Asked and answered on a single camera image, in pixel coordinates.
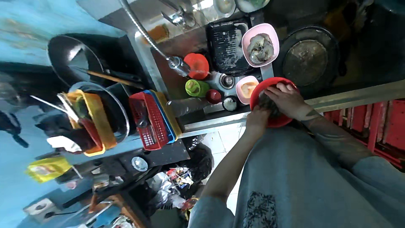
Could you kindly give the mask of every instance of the tiled floor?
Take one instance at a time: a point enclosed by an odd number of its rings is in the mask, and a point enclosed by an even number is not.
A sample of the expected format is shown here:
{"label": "tiled floor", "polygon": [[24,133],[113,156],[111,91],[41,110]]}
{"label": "tiled floor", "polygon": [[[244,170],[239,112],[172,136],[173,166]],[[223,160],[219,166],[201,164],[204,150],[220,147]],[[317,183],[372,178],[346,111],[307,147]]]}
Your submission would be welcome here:
{"label": "tiled floor", "polygon": [[[221,130],[217,132],[208,133],[204,140],[201,142],[207,147],[211,149],[212,156],[214,157],[214,169],[218,166],[221,160],[225,157],[225,155],[232,149],[232,147],[238,142],[239,138],[245,132],[245,127],[239,128],[229,128],[226,130]],[[228,201],[226,202],[226,206],[235,214],[236,211],[236,203],[238,199],[238,191],[239,191],[239,184],[241,182],[241,176],[231,191],[230,196],[228,197]]]}

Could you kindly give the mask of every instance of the sink drain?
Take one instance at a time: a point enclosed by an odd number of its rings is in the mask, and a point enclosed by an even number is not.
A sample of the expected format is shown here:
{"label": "sink drain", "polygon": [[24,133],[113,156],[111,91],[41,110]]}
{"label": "sink drain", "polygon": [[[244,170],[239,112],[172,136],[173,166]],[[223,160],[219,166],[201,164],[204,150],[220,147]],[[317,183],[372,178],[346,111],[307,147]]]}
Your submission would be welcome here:
{"label": "sink drain", "polygon": [[235,78],[223,73],[220,76],[220,85],[224,89],[230,89],[235,85]]}

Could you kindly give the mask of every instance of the pink square bowl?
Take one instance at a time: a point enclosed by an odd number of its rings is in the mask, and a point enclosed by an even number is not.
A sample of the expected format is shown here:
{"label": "pink square bowl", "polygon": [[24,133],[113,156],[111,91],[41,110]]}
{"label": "pink square bowl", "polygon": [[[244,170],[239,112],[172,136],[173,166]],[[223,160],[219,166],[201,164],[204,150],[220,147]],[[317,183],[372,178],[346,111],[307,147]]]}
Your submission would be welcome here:
{"label": "pink square bowl", "polygon": [[[247,47],[250,44],[250,39],[260,33],[266,33],[269,35],[271,42],[273,43],[274,55],[270,59],[268,59],[266,62],[256,65],[256,64],[252,63],[252,61],[250,61],[249,53],[247,52]],[[252,67],[266,66],[267,64],[274,61],[280,52],[280,43],[279,43],[279,40],[277,37],[276,30],[273,28],[273,26],[271,26],[270,24],[267,24],[267,23],[258,24],[255,27],[252,27],[242,37],[242,50],[243,50],[243,55],[245,56],[246,61],[249,63],[249,65],[251,65]]]}

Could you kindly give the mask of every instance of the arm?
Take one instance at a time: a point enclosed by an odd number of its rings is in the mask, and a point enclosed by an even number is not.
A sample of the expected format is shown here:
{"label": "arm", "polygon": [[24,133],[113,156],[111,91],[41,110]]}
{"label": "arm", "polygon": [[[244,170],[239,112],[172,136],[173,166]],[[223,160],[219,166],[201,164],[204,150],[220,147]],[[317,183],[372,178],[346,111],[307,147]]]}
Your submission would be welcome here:
{"label": "arm", "polygon": [[373,154],[345,130],[327,121],[291,86],[282,83],[277,88],[268,87],[265,91],[288,117],[301,121],[317,141],[335,154],[345,168],[351,169],[359,160]]}
{"label": "arm", "polygon": [[226,203],[253,145],[264,134],[269,115],[269,110],[256,106],[247,116],[245,132],[214,170],[201,197],[212,196]]}

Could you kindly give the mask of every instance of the yellow basket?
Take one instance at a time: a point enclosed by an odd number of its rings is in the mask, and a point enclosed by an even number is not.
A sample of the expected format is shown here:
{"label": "yellow basket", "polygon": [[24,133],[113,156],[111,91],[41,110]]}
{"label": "yellow basket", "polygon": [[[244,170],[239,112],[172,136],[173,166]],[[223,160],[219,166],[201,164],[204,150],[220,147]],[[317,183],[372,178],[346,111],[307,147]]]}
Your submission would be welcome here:
{"label": "yellow basket", "polygon": [[175,132],[175,136],[176,136],[175,140],[177,141],[177,139],[181,135],[182,131],[179,127],[179,124],[177,123],[175,116],[172,113],[172,110],[170,108],[166,107],[166,103],[167,103],[166,97],[164,96],[164,94],[162,92],[155,92],[153,90],[150,90],[150,91],[153,92],[156,95],[156,97],[158,98],[160,106],[163,108],[163,111],[166,114],[166,117],[169,120],[169,123],[173,128],[173,131]]}
{"label": "yellow basket", "polygon": [[94,122],[94,126],[96,127],[98,135],[100,136],[100,140],[102,143],[102,150],[92,151],[90,149],[84,152],[84,154],[89,157],[101,155],[106,150],[115,147],[117,145],[117,141],[115,140],[114,133],[111,129],[110,123],[108,122],[107,115],[105,114],[101,98],[97,94],[85,93],[81,90],[70,92],[67,94],[67,96],[69,100],[72,101],[72,103],[76,102],[76,99],[78,97],[82,96],[84,98],[89,115]]}

